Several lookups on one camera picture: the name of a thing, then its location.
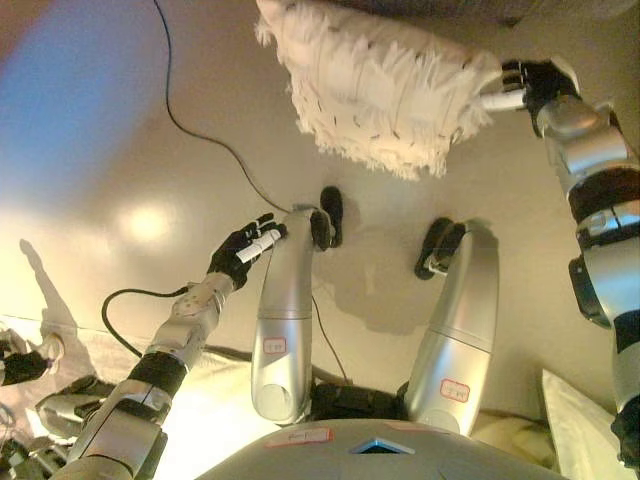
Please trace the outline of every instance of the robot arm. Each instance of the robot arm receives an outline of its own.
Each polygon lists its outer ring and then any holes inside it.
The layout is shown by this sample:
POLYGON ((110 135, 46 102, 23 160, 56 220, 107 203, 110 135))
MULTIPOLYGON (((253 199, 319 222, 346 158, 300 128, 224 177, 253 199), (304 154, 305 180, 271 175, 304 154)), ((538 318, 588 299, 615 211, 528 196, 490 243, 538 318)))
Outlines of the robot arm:
POLYGON ((161 425, 227 297, 244 285, 251 261, 285 233, 272 219, 263 216, 232 233, 214 253, 204 280, 174 304, 129 377, 88 421, 55 480, 153 477, 167 441, 161 425))
POLYGON ((509 62, 526 87, 536 134, 545 139, 577 223, 582 254, 569 264, 580 311, 614 332, 620 460, 640 467, 640 163, 608 108, 582 102, 577 82, 552 62, 509 62))

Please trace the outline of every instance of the black cable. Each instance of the black cable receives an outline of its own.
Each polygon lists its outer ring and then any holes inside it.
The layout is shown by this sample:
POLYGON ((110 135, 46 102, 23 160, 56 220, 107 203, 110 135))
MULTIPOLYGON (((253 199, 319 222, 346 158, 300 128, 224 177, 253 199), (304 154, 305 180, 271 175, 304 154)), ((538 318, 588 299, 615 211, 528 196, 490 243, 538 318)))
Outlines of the black cable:
MULTIPOLYGON (((160 15, 160 19, 162 20, 162 26, 164 27, 164 33, 165 33, 165 37, 167 39, 167 74, 166 74, 166 78, 165 78, 165 89, 164 89, 164 103, 165 103, 165 107, 167 109, 167 114, 169 115, 169 118, 171 119, 171 121, 173 122, 173 124, 183 133, 200 139, 200 140, 204 140, 206 142, 210 142, 213 143, 214 145, 218 145, 222 148, 224 148, 225 150, 227 150, 232 156, 233 158, 238 162, 238 165, 240 166, 240 168, 242 169, 242 173, 244 174, 245 178, 247 179, 247 181, 249 182, 249 184, 251 185, 251 187, 253 188, 253 190, 260 196, 260 198, 262 198, 265 202, 267 202, 269 205, 271 205, 273 208, 283 212, 283 213, 290 213, 290 210, 287 210, 284 207, 281 207, 280 205, 278 205, 277 203, 275 203, 274 201, 272 201, 265 193, 263 193, 258 186, 254 183, 253 179, 251 178, 251 175, 249 174, 249 171, 247 169, 246 164, 244 163, 244 161, 242 160, 242 158, 240 157, 240 155, 226 142, 213 138, 213 137, 209 137, 207 135, 203 135, 197 132, 194 132, 193 130, 190 130, 188 128, 186 128, 185 126, 183 126, 175 117, 173 110, 171 109, 171 100, 170 100, 170 91, 171 91, 171 69, 172 69, 172 62, 173 62, 173 45, 171 43, 171 33, 169 31, 169 25, 167 24, 167 19, 164 15, 164 12, 162 11, 162 8, 160 7, 160 5, 158 4, 158 0, 153 0, 153 4, 155 5, 156 9, 158 10, 158 14, 160 15)), ((347 379, 347 375, 344 372, 344 368, 342 367, 342 362, 340 361, 340 358, 338 357, 338 354, 336 353, 335 349, 333 348, 333 345, 331 344, 331 342, 329 341, 329 338, 327 337, 326 332, 324 331, 324 327, 322 325, 322 320, 320 318, 320 311, 318 309, 318 304, 316 303, 315 298, 313 298, 313 304, 316 308, 316 314, 318 316, 318 322, 320 323, 320 329, 322 330, 322 334, 325 338, 325 340, 327 341, 329 348, 331 348, 331 351, 333 352, 334 357, 336 358, 336 362, 338 363, 338 366, 340 367, 340 370, 342 371, 342 375, 345 379, 345 382, 348 382, 347 379)))
POLYGON ((338 356, 336 349, 333 348, 333 344, 331 343, 331 340, 329 340, 329 337, 327 336, 327 332, 324 331, 324 326, 322 325, 322 318, 320 317, 320 310, 318 309, 318 303, 316 302, 316 298, 313 295, 311 295, 311 300, 313 300, 313 306, 316 308, 316 316, 318 317, 318 325, 320 325, 320 331, 322 332, 322 336, 327 341, 327 345, 329 345, 329 348, 333 352, 333 356, 335 357, 336 362, 338 363, 338 367, 340 367, 340 371, 342 372, 342 377, 344 378, 345 385, 349 385, 349 378, 347 377, 347 374, 344 371, 344 367, 342 366, 340 357, 338 356))
POLYGON ((123 288, 122 290, 113 292, 111 295, 109 295, 107 298, 104 299, 104 302, 102 302, 102 310, 101 310, 102 323, 104 323, 104 326, 107 327, 107 330, 109 330, 109 333, 111 333, 111 335, 113 335, 113 337, 116 340, 118 340, 118 342, 120 342, 123 347, 125 347, 127 350, 133 353, 136 357, 141 358, 142 352, 140 352, 137 348, 135 348, 133 345, 127 342, 111 325, 111 322, 109 321, 109 316, 108 316, 108 309, 109 309, 109 304, 111 303, 111 300, 113 300, 114 298, 124 293, 139 293, 142 295, 149 295, 152 297, 171 298, 171 297, 177 297, 179 295, 183 295, 187 293, 188 290, 189 289, 187 287, 181 287, 174 292, 158 293, 158 292, 151 292, 149 290, 141 290, 139 288, 123 288))
MULTIPOLYGON (((160 7, 160 5, 158 4, 157 0, 153 0, 153 4, 156 7, 156 10, 158 11, 158 15, 160 15, 160 19, 162 20, 162 26, 164 28, 164 33, 165 33, 165 37, 167 39, 167 73, 166 73, 166 77, 165 77, 165 88, 164 88, 164 103, 165 103, 165 107, 167 110, 167 114, 169 115, 169 118, 171 119, 171 122, 183 133, 185 133, 186 135, 189 135, 193 138, 197 138, 199 140, 204 140, 206 142, 212 143, 214 145, 218 145, 219 147, 224 148, 225 150, 227 150, 232 156, 233 158, 236 160, 236 162, 238 163, 238 165, 240 166, 240 168, 242 169, 242 173, 244 174, 245 178, 247 179, 247 181, 249 182, 249 184, 251 185, 251 187, 253 188, 253 190, 258 194, 258 196, 260 196, 260 198, 262 198, 265 202, 267 202, 269 205, 271 205, 273 208, 283 212, 283 213, 290 213, 290 210, 287 210, 286 208, 281 207, 280 205, 278 205, 277 203, 275 203, 274 201, 272 201, 266 194, 264 194, 260 188, 258 188, 258 186, 254 183, 253 179, 251 178, 251 175, 249 174, 249 171, 247 169, 246 164, 244 163, 244 161, 242 160, 242 158, 240 157, 240 155, 238 154, 238 152, 236 152, 233 147, 231 147, 229 144, 227 144, 226 142, 213 138, 213 137, 209 137, 207 135, 203 135, 201 133, 198 132, 194 132, 193 130, 188 129, 187 127, 183 126, 178 119, 175 117, 173 110, 171 109, 171 100, 170 100, 170 90, 171 90, 171 70, 172 70, 172 62, 173 62, 173 45, 171 43, 171 33, 169 31, 169 25, 167 24, 167 19, 164 15, 164 12, 162 11, 162 8, 160 7)), ((105 325, 105 327, 107 328, 107 330, 109 331, 109 333, 111 333, 111 335, 114 336, 114 338, 116 340, 118 340, 118 342, 120 342, 125 348, 127 348, 127 350, 129 350, 131 353, 133 353, 134 355, 136 355, 137 357, 142 357, 142 353, 136 349, 133 345, 131 345, 129 342, 127 342, 111 325, 111 322, 109 321, 109 317, 107 315, 107 309, 109 307, 109 303, 111 303, 111 300, 113 300, 114 298, 116 298, 117 296, 124 294, 124 293, 139 293, 139 294, 143 294, 143 295, 150 295, 150 296, 154 296, 154 297, 161 297, 161 298, 168 298, 168 297, 177 297, 178 295, 182 295, 184 293, 186 293, 188 290, 187 287, 182 287, 178 290, 176 290, 175 292, 170 292, 170 293, 158 293, 158 292, 151 292, 149 290, 141 290, 141 289, 137 289, 137 288, 126 288, 123 290, 118 290, 117 292, 112 293, 111 295, 109 295, 103 302, 102 304, 102 321, 105 325)), ((313 300, 313 305, 315 307, 316 310, 316 316, 318 317, 318 323, 320 325, 320 330, 322 331, 322 335, 324 336, 325 340, 327 341, 327 344, 329 345, 329 348, 331 349, 331 351, 333 352, 333 356, 336 359, 336 362, 338 363, 338 366, 340 367, 340 371, 342 372, 342 376, 344 377, 344 381, 346 384, 349 383, 349 380, 347 378, 347 374, 344 371, 344 367, 342 366, 342 362, 340 361, 340 357, 338 356, 336 350, 333 348, 333 345, 331 344, 331 341, 329 340, 329 337, 327 336, 327 333, 324 330, 324 326, 322 325, 322 318, 320 317, 320 310, 318 309, 318 304, 316 303, 316 299, 313 297, 313 295, 311 296, 311 299, 313 300)), ((210 351, 213 349, 224 349, 224 347, 210 347, 210 351)))
POLYGON ((277 203, 272 201, 267 194, 263 193, 262 190, 260 190, 260 188, 258 188, 258 186, 254 183, 253 179, 251 178, 251 175, 249 174, 249 170, 247 168, 247 165, 245 164, 245 162, 242 160, 242 157, 240 157, 238 152, 236 152, 233 147, 231 147, 229 144, 227 144, 223 140, 219 140, 217 138, 209 137, 207 135, 203 135, 201 133, 194 132, 193 130, 190 130, 187 127, 185 127, 184 125, 182 125, 176 119, 176 116, 173 114, 173 110, 171 109, 171 102, 170 102, 170 99, 169 99, 169 92, 170 92, 170 87, 171 87, 171 64, 172 64, 172 60, 173 60, 173 48, 172 48, 172 44, 171 44, 171 34, 169 32, 169 26, 167 24, 167 19, 165 18, 164 12, 162 11, 162 8, 160 8, 160 5, 158 4, 158 1, 157 0, 153 0, 153 3, 156 6, 156 9, 158 10, 158 14, 160 15, 160 19, 162 20, 162 26, 164 27, 164 33, 165 33, 165 36, 167 38, 168 59, 167 59, 167 75, 166 75, 166 79, 165 79, 165 88, 164 88, 164 103, 165 103, 165 107, 167 109, 167 113, 169 114, 169 118, 171 119, 171 122, 181 132, 183 132, 183 133, 185 133, 185 134, 187 134, 187 135, 189 135, 189 136, 191 136, 193 138, 204 140, 205 142, 213 143, 214 145, 218 145, 219 147, 224 148, 227 152, 229 152, 233 156, 233 158, 236 160, 236 162, 238 162, 238 165, 242 169, 242 173, 244 174, 245 178, 247 179, 247 181, 249 182, 249 184, 251 185, 253 190, 260 196, 260 198, 262 198, 265 202, 267 202, 269 205, 271 205, 276 210, 279 210, 279 211, 281 211, 283 213, 290 213, 290 210, 287 210, 286 208, 281 207, 280 205, 278 205, 277 203))

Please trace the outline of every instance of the floor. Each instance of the floor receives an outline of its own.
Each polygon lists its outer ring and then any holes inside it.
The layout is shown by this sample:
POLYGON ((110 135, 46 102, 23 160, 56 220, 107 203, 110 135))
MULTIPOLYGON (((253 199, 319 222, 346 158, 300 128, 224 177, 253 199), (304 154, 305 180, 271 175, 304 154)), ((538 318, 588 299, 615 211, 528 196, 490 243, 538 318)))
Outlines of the floor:
MULTIPOLYGON (((456 146, 441 180, 407 182, 320 154, 299 134, 287 73, 253 35, 253 2, 161 1, 174 45, 171 102, 189 127, 224 139, 284 205, 345 197, 344 245, 317 255, 314 293, 356 383, 407 380, 441 289, 412 271, 438 216, 481 218, 500 240, 499 324, 483 407, 542 414, 541 368, 613 408, 609 333, 582 319, 567 274, 575 225, 544 145, 522 112, 456 146)), ((220 148, 179 132, 163 104, 167 49, 150 0, 0 0, 0 314, 100 329, 113 290, 173 290, 204 274, 234 229, 268 211, 220 148)), ((638 6, 613 20, 412 20, 501 59, 560 54, 584 98, 615 100, 639 144, 638 6)), ((229 300, 210 343, 250 349, 266 262, 229 300)), ((148 339, 170 302, 111 309, 148 339)), ((314 324, 313 361, 336 372, 314 324)))

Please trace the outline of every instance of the red label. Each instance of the red label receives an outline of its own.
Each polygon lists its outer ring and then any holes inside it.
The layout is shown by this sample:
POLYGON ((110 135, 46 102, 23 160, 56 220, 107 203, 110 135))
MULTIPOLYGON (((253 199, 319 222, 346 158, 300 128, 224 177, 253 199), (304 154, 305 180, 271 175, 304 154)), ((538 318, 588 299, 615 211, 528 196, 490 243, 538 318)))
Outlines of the red label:
POLYGON ((287 339, 284 337, 265 338, 262 342, 262 349, 268 355, 287 353, 287 339))
POLYGON ((467 403, 469 401, 469 393, 471 389, 464 383, 459 383, 454 380, 445 378, 440 382, 440 395, 450 400, 455 400, 460 403, 467 403))
POLYGON ((265 447, 288 447, 291 445, 307 445, 309 443, 326 443, 333 441, 333 430, 326 427, 296 430, 294 432, 282 432, 272 436, 265 447))

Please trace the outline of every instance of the shaggy white cushion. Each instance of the shaggy white cushion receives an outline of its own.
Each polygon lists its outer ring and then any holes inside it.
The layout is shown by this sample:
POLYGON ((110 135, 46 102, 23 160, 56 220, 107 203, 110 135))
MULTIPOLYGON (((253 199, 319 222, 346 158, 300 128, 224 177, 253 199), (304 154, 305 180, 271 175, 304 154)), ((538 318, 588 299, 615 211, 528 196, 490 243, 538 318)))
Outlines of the shaggy white cushion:
POLYGON ((327 2, 257 0, 258 40, 277 42, 298 126, 371 168, 446 171, 451 144, 490 123, 480 90, 501 74, 490 53, 403 22, 327 2))

